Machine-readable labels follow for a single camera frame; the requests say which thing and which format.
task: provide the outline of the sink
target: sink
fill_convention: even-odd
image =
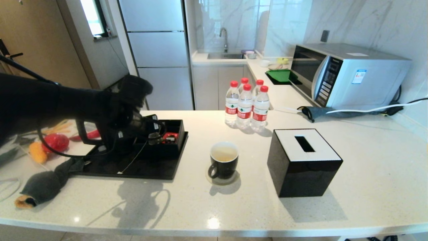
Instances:
[[[244,59],[243,54],[229,54],[229,53],[209,53],[208,54],[209,60],[220,60],[220,59],[227,59],[227,60],[241,60]]]

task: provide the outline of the mug handle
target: mug handle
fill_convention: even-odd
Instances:
[[[212,172],[214,170],[214,168],[217,167],[217,163],[213,163],[210,168],[208,168],[208,176],[211,177],[212,179],[218,177],[220,175],[220,173],[218,172],[218,168],[216,169],[214,175],[212,175]]]

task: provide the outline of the white cable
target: white cable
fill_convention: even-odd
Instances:
[[[13,181],[17,181],[18,182],[18,186],[7,197],[4,197],[4,198],[0,199],[0,202],[3,202],[4,200],[8,199],[10,196],[12,196],[13,194],[15,194],[16,191],[18,191],[18,189],[21,187],[21,179],[19,179],[19,178],[8,178],[8,179],[0,180],[0,183],[2,183],[2,182],[13,182]]]
[[[137,153],[137,155],[132,159],[131,163],[129,163],[129,164],[128,164],[128,166],[127,166],[127,167],[125,167],[125,169],[123,169],[123,171],[121,171],[121,172],[117,172],[117,174],[123,174],[123,173],[126,171],[126,169],[128,169],[128,167],[129,167],[129,166],[134,162],[134,160],[137,158],[137,156],[140,154],[140,152],[143,150],[143,148],[146,146],[146,144],[147,144],[147,141],[144,143],[143,147],[141,147],[141,149],[140,149],[140,151]]]
[[[367,112],[382,110],[382,109],[386,109],[386,108],[390,108],[390,107],[415,105],[415,104],[417,104],[417,103],[419,103],[421,101],[422,100],[416,101],[416,102],[413,102],[413,103],[407,103],[407,104],[387,105],[387,106],[383,106],[383,107],[379,107],[379,108],[374,108],[374,109],[366,110],[366,111],[364,111],[364,110],[335,110],[335,111],[329,111],[326,114],[331,114],[331,113],[336,113],[336,112],[363,112],[363,113],[367,113]]]

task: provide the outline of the faucet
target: faucet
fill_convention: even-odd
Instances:
[[[227,30],[226,30],[226,28],[223,27],[220,29],[220,37],[221,37],[221,33],[223,32],[223,30],[224,30],[224,52],[227,53]]]

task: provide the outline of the water bottle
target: water bottle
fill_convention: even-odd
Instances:
[[[256,81],[256,87],[254,87],[254,89],[253,89],[253,109],[254,109],[254,102],[256,101],[256,98],[257,98],[258,94],[260,93],[260,87],[263,85],[263,83],[264,83],[264,81],[262,79],[258,79]]]
[[[238,82],[231,81],[230,88],[226,93],[226,108],[224,113],[224,123],[233,126],[236,120],[238,108],[239,91]]]
[[[251,85],[244,84],[242,93],[238,101],[238,118],[236,125],[239,129],[246,129],[250,126],[251,109],[253,107],[253,96],[251,94]]]
[[[266,118],[269,110],[268,87],[261,86],[260,93],[254,102],[253,117],[251,118],[251,128],[255,132],[261,132],[266,126]]]
[[[248,78],[241,78],[241,85],[239,86],[239,94],[242,93],[242,90],[244,89],[244,84],[248,84]]]

